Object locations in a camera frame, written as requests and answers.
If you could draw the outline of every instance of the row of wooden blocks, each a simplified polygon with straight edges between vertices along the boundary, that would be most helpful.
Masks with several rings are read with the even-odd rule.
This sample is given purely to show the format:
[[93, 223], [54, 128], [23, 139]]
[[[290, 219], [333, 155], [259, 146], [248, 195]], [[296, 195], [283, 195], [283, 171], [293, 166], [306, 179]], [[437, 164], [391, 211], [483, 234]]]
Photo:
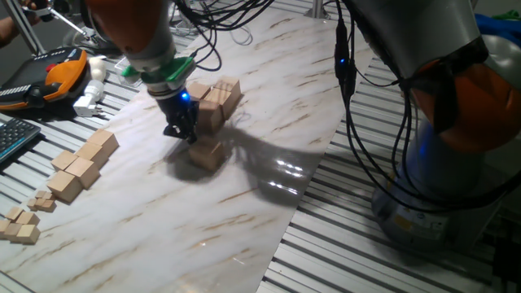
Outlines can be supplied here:
[[192, 161], [209, 171], [216, 171], [225, 158], [224, 147], [213, 136], [231, 117], [242, 97], [239, 79], [221, 77], [210, 88], [194, 82], [188, 87], [192, 100], [199, 101], [199, 118], [197, 122], [198, 140], [190, 146]]
[[118, 146], [114, 133], [100, 129], [75, 154], [63, 151], [50, 162], [56, 170], [47, 182], [52, 193], [38, 191], [35, 198], [27, 203], [29, 209], [53, 212], [56, 199], [71, 203], [83, 189], [89, 189], [98, 180], [99, 170]]
[[11, 243], [34, 244], [40, 237], [37, 228], [40, 219], [34, 212], [22, 208], [12, 208], [6, 214], [6, 220], [0, 221], [0, 239]]

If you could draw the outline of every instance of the keyboard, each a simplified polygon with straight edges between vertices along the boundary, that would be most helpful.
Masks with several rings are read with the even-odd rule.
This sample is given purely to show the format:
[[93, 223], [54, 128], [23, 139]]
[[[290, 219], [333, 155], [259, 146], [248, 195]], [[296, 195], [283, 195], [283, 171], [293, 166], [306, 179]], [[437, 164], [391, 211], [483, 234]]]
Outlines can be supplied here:
[[0, 163], [39, 133], [39, 127], [14, 118], [0, 126]]

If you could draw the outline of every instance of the black cable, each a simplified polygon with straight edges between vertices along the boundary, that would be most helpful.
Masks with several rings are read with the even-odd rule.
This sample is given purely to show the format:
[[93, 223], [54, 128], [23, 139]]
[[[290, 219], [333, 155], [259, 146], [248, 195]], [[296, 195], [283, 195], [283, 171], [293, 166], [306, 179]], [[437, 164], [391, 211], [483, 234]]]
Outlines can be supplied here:
[[[352, 23], [352, 31], [351, 31], [351, 33], [349, 35], [349, 39], [348, 39], [351, 42], [351, 47], [352, 48], [354, 48], [353, 32], [354, 32], [354, 28], [353, 28], [353, 23]], [[354, 60], [354, 52], [353, 51], [354, 50], [351, 50], [351, 56], [349, 57], [352, 60]], [[345, 77], [345, 75], [343, 73], [340, 73], [340, 74], [337, 73], [337, 76]], [[521, 172], [519, 172], [516, 175], [514, 175], [510, 180], [508, 180], [506, 183], [502, 184], [501, 186], [499, 186], [497, 188], [494, 188], [493, 190], [490, 190], [489, 192], [486, 192], [486, 193], [482, 194], [481, 196], [472, 197], [472, 198], [461, 198], [461, 199], [458, 199], [458, 200], [447, 200], [447, 199], [436, 200], [436, 199], [433, 199], [433, 198], [429, 198], [429, 197], [427, 197], [425, 195], [413, 193], [410, 190], [405, 189], [403, 186], [398, 184], [395, 180], [390, 178], [378, 166], [378, 164], [376, 164], [376, 162], [372, 159], [372, 157], [369, 154], [369, 152], [366, 150], [365, 146], [363, 145], [361, 139], [359, 138], [359, 136], [357, 134], [356, 127], [354, 125], [354, 122], [353, 122], [353, 119], [352, 119], [352, 116], [351, 116], [351, 112], [350, 112], [350, 100], [351, 100], [351, 97], [348, 97], [346, 95], [347, 90], [352, 90], [352, 89], [348, 89], [347, 88], [348, 81], [346, 79], [339, 79], [339, 82], [340, 82], [340, 89], [341, 89], [341, 92], [342, 92], [342, 98], [343, 98], [343, 101], [344, 101], [344, 106], [346, 108], [346, 118], [347, 118], [346, 119], [346, 124], [348, 126], [348, 140], [349, 140], [349, 145], [350, 145], [350, 147], [352, 149], [353, 155], [357, 159], [357, 162], [362, 167], [364, 172], [370, 178], [370, 180], [383, 193], [385, 193], [387, 196], [389, 196], [391, 199], [395, 200], [396, 202], [398, 202], [402, 206], [404, 206], [406, 208], [410, 208], [410, 209], [416, 210], [416, 211], [429, 212], [429, 213], [454, 212], [454, 211], [468, 210], [468, 209], [472, 209], [472, 208], [483, 208], [483, 207], [486, 207], [486, 206], [488, 206], [488, 205], [490, 205], [492, 203], [495, 203], [498, 200], [502, 199], [504, 196], [508, 195], [512, 190], [517, 188], [519, 186], [519, 183], [521, 183]], [[407, 92], [407, 93], [405, 93], [405, 113], [404, 113], [404, 119], [403, 119], [402, 125], [401, 125], [400, 136], [397, 137], [397, 140], [400, 139], [401, 134], [403, 133], [403, 130], [406, 129], [406, 132], [405, 132], [405, 146], [404, 146], [404, 151], [403, 151], [403, 155], [402, 155], [402, 166], [403, 166], [403, 169], [404, 169], [404, 175], [406, 177], [407, 182], [411, 185], [411, 187], [416, 189], [414, 184], [413, 184], [413, 182], [412, 182], [412, 180], [409, 177], [409, 173], [408, 173], [408, 169], [407, 169], [407, 165], [406, 165], [407, 150], [408, 150], [408, 145], [409, 145], [409, 142], [410, 142], [410, 134], [411, 134], [411, 129], [412, 129], [412, 119], [413, 119], [413, 117], [412, 117], [412, 110], [411, 110], [411, 100], [410, 100], [409, 93]], [[371, 173], [371, 171], [366, 167], [364, 162], [361, 160], [361, 157], [359, 156], [358, 151], [357, 151], [356, 147], [354, 146], [354, 143], [352, 141], [351, 135], [353, 135], [353, 137], [357, 141], [359, 147], [361, 148], [362, 152], [364, 153], [366, 158], [373, 164], [373, 166], [377, 170], [378, 174], [383, 176], [387, 180], [387, 182], [390, 182], [391, 184], [396, 186], [398, 189], [404, 191], [411, 198], [416, 198], [417, 200], [420, 200], [422, 202], [427, 202], [427, 203], [430, 203], [430, 204], [433, 204], [433, 205], [436, 205], [436, 206], [440, 206], [441, 208], [438, 208], [438, 209], [418, 208], [418, 207], [412, 206], [410, 204], [407, 204], [407, 203], [403, 202], [402, 200], [398, 199], [396, 196], [392, 195], [387, 190], [387, 188], [382, 186], [378, 182], [378, 180], [376, 180], [374, 175]], [[395, 158], [396, 158], [396, 150], [397, 150], [397, 143], [395, 142], [395, 146], [393, 147], [393, 151], [395, 153], [395, 155], [393, 157], [395, 157]]]
[[388, 87], [388, 86], [392, 86], [392, 85], [397, 85], [397, 84], [399, 84], [399, 83], [401, 82], [401, 80], [396, 80], [396, 81], [391, 82], [390, 84], [379, 85], [379, 84], [374, 83], [373, 81], [370, 81], [366, 76], [364, 76], [364, 75], [360, 72], [360, 70], [358, 70], [358, 68], [357, 68], [357, 72], [358, 72], [358, 74], [360, 74], [360, 76], [361, 76], [363, 79], [365, 79], [365, 80], [366, 80], [367, 82], [369, 82], [371, 85], [378, 86], [378, 87]]
[[[204, 9], [204, 10], [207, 10], [207, 9], [208, 9], [208, 7], [206, 6], [205, 3], [202, 3], [202, 5], [203, 5], [203, 9]], [[219, 52], [217, 51], [217, 48], [216, 48], [216, 45], [217, 45], [217, 31], [213, 31], [211, 28], [209, 29], [209, 30], [210, 30], [210, 37], [212, 37], [212, 32], [215, 32], [215, 40], [214, 40], [214, 43], [212, 43], [211, 40], [208, 39], [208, 38], [204, 35], [203, 31], [199, 28], [199, 26], [198, 26], [197, 24], [194, 24], [194, 26], [195, 26], [195, 28], [199, 31], [199, 33], [203, 36], [204, 40], [206, 40], [207, 45], [210, 45], [210, 46], [212, 47], [212, 49], [211, 49], [211, 50], [206, 54], [206, 56], [204, 56], [201, 60], [199, 60], [199, 61], [196, 62], [196, 64], [197, 64], [197, 65], [196, 65], [197, 68], [203, 69], [203, 70], [208, 71], [208, 72], [216, 72], [216, 71], [218, 71], [218, 70], [221, 69], [221, 67], [222, 67], [222, 59], [221, 59], [221, 55], [219, 54]], [[205, 59], [207, 59], [207, 58], [212, 54], [212, 52], [215, 52], [215, 54], [216, 54], [216, 56], [217, 56], [217, 59], [218, 59], [218, 61], [219, 61], [219, 65], [217, 65], [216, 68], [206, 68], [206, 67], [203, 67], [203, 66], [199, 65], [201, 62], [203, 62]]]
[[[212, 9], [210, 11], [198, 11], [191, 9], [191, 7], [187, 6], [186, 3], [182, 0], [174, 0], [179, 8], [179, 11], [183, 13], [192, 22], [192, 24], [197, 24], [204, 28], [212, 28], [217, 31], [230, 31], [244, 26], [245, 24], [252, 21], [256, 18], [260, 13], [262, 13], [268, 6], [274, 2], [274, 0], [247, 0], [247, 1], [239, 1], [233, 4], [230, 4], [227, 7]], [[243, 18], [246, 14], [252, 9], [260, 8], [255, 14], [251, 17]], [[231, 22], [231, 24], [225, 24], [228, 19], [239, 16], [235, 21]]]
[[336, 2], [336, 0], [330, 0], [330, 1], [328, 1], [328, 2], [323, 3], [323, 4], [322, 4], [322, 8], [325, 7], [326, 5], [331, 4], [331, 3], [334, 3], [334, 2]]

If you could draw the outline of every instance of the white power adapter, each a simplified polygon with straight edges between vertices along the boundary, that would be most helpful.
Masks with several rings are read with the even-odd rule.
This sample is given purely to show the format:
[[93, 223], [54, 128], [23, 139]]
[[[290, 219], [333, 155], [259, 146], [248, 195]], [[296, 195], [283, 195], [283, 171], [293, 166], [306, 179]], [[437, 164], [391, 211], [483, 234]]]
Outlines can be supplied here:
[[83, 92], [84, 96], [81, 96], [72, 106], [79, 117], [92, 117], [101, 113], [96, 102], [101, 99], [104, 88], [105, 85], [101, 81], [89, 81]]
[[91, 97], [81, 96], [73, 105], [74, 111], [79, 117], [92, 117], [101, 112], [96, 102]]

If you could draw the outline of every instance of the white marble surface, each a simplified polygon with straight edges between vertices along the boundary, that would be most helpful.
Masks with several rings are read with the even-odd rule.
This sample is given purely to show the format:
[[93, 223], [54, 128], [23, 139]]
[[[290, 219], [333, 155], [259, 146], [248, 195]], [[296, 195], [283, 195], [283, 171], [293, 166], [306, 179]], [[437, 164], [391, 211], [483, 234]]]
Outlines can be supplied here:
[[[267, 10], [250, 28], [250, 46], [220, 33], [222, 70], [190, 79], [240, 77], [217, 173], [162, 135], [164, 115], [140, 93], [107, 127], [120, 148], [101, 178], [70, 206], [38, 213], [37, 245], [0, 242], [0, 269], [37, 292], [254, 292], [344, 107], [334, 21]], [[373, 54], [357, 40], [364, 72]]]

